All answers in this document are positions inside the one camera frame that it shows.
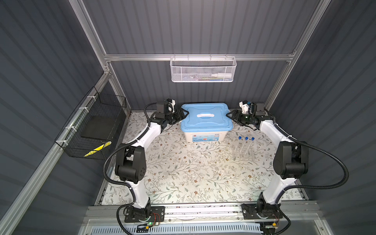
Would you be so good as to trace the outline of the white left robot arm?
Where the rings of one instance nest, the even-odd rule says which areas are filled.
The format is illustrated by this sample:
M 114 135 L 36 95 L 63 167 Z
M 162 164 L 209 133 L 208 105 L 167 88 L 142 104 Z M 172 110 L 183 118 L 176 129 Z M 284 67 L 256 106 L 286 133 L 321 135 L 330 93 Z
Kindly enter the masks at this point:
M 131 142 L 121 144 L 113 152 L 115 157 L 115 175 L 119 177 L 119 185 L 129 188 L 132 203 L 128 206 L 129 214 L 136 219 L 146 220 L 151 215 L 150 197 L 142 180 L 146 174 L 146 150 L 168 125 L 182 121 L 189 114 L 182 108 L 175 107 L 175 100 L 148 104 L 144 108 L 146 126 Z

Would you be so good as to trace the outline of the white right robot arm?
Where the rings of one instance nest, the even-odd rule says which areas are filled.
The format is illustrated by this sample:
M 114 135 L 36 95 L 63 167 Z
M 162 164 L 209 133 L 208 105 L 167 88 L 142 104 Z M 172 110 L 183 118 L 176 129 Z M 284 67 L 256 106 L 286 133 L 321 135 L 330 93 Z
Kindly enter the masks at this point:
M 226 116 L 240 126 L 255 126 L 265 134 L 277 147 L 273 159 L 274 176 L 256 204 L 251 207 L 251 213 L 266 219 L 272 215 L 281 217 L 276 208 L 288 186 L 308 171 L 308 148 L 291 139 L 280 130 L 274 116 L 264 107 L 263 103 L 242 101 L 240 109 L 235 109 Z

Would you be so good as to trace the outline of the clear test tube rack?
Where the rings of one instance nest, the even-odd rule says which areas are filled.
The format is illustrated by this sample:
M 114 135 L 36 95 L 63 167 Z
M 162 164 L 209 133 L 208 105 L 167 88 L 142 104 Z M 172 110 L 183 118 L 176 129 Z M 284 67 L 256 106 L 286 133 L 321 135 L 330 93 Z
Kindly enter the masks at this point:
M 233 160 L 255 160 L 254 141 L 238 140 L 232 149 Z

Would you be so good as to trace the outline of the white plastic storage bin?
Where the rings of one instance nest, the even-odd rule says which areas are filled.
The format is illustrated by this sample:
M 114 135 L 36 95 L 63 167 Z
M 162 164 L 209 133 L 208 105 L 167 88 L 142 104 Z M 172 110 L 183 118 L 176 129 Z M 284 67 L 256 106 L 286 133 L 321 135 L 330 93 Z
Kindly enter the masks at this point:
M 200 142 L 221 142 L 225 139 L 229 131 L 195 131 L 186 132 L 183 131 L 185 139 L 189 143 L 200 143 Z

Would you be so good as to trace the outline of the blue plastic bin lid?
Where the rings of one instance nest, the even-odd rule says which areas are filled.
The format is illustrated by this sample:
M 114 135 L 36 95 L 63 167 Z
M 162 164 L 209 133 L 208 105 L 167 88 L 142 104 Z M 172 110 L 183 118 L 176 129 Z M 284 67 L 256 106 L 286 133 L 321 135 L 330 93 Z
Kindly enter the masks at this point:
M 233 122 L 226 115 L 230 112 L 225 103 L 192 103 L 181 107 L 189 114 L 180 123 L 187 133 L 231 131 Z

